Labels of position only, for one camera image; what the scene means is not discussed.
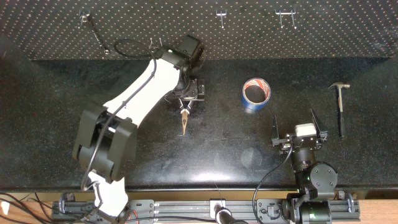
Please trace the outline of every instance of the black tabletop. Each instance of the black tabletop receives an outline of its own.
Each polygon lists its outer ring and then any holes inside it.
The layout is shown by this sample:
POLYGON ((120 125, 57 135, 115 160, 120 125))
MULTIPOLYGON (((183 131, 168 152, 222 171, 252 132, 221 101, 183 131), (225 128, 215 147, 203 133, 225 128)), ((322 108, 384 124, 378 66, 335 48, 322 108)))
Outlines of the black tabletop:
MULTIPOLYGON (((148 61, 35 62, 9 55, 0 62, 0 190, 79 189, 83 170, 72 147, 82 110, 120 94, 148 61)), ((194 105, 185 136, 174 101, 160 100, 140 125, 126 188, 253 189, 284 159, 270 144, 272 115, 281 134, 293 132, 312 122, 310 108, 329 131, 316 158, 337 169, 338 188, 396 188, 397 68, 396 59, 384 58, 209 60, 197 73, 206 80, 206 100, 194 105), (272 96, 251 114, 241 90, 253 77, 265 79, 272 96), (328 89, 334 82, 351 85, 343 90, 344 141, 336 90, 328 89)), ((263 187, 295 189, 290 161, 263 187)))

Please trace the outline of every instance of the black pegboard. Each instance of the black pegboard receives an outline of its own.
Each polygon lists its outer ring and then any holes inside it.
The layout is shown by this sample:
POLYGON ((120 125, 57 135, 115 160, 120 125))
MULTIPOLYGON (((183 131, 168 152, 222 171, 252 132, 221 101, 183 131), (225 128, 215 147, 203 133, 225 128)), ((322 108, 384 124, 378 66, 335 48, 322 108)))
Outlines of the black pegboard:
MULTIPOLYGON (((0 32, 31 59, 122 59, 118 39, 153 47, 199 38, 209 59, 390 57, 398 51, 397 1, 2 0, 0 32), (90 10, 105 55, 79 11, 90 10), (227 10, 221 28, 216 11, 227 10), (276 11, 295 10, 292 18, 276 11)), ((121 50, 143 53, 132 46, 121 50)))

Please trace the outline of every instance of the wooden table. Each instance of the wooden table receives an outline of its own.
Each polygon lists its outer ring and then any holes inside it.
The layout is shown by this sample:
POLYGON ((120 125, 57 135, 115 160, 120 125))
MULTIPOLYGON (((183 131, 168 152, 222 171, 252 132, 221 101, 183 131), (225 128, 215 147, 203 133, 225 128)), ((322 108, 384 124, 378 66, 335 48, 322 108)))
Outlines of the wooden table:
MULTIPOLYGON (((24 204, 31 209, 39 217, 45 218, 42 209, 36 202, 24 202, 24 204)), ((359 207, 361 209, 360 224, 396 224, 398 223, 398 200, 360 200, 359 207)), ((45 211, 51 216, 51 209, 44 207, 45 211)), ((19 210, 16 207, 10 206, 8 218, 19 220, 27 223, 38 223, 27 213, 19 210)), ((0 223, 12 223, 0 218, 0 223)), ((353 224, 353 222, 336 222, 339 224, 353 224)))

